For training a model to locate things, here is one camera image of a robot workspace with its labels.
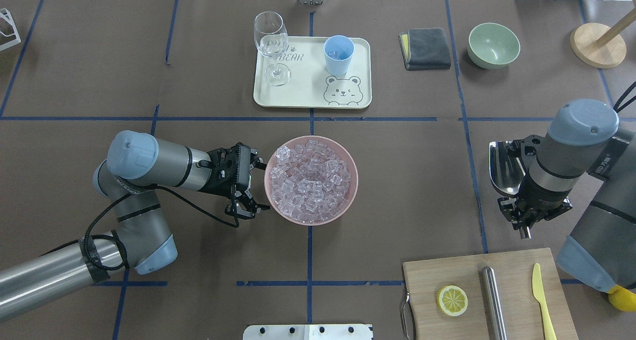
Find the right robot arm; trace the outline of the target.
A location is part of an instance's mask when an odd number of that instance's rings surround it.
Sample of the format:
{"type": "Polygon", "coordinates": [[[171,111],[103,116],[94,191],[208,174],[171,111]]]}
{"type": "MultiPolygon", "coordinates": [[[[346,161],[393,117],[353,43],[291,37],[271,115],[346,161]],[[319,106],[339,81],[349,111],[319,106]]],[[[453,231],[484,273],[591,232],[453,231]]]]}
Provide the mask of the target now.
{"type": "Polygon", "coordinates": [[[539,222],[570,211],[570,195],[583,179],[597,179],[598,190],[555,261],[581,283],[609,295],[635,291],[635,132],[619,120],[634,102],[634,84],[614,106],[573,100],[559,109],[545,135],[488,147],[499,211],[523,239],[539,222]]]}

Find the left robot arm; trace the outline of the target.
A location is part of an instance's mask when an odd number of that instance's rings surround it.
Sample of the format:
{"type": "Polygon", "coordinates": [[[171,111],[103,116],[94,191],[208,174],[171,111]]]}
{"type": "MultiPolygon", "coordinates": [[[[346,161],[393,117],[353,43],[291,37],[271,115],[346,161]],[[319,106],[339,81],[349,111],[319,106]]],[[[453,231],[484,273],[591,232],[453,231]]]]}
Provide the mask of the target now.
{"type": "Polygon", "coordinates": [[[118,227],[99,235],[91,222],[78,240],[1,272],[0,317],[5,322],[48,302],[98,285],[126,269],[140,275],[171,264],[178,252],[159,203],[158,189],[176,188],[229,200],[225,213],[253,219],[269,209],[250,192],[251,171],[266,169],[257,150],[243,143],[203,152],[157,139],[147,133],[121,131],[107,158],[93,175],[95,188],[111,200],[118,227]]]}

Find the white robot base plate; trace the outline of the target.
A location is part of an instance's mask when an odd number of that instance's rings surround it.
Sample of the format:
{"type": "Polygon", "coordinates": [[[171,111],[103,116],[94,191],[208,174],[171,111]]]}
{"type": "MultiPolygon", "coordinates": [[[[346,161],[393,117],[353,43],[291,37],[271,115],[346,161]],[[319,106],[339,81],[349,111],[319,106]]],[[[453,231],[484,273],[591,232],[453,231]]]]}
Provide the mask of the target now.
{"type": "Polygon", "coordinates": [[[368,324],[254,325],[243,331],[243,340],[373,340],[368,324]]]}

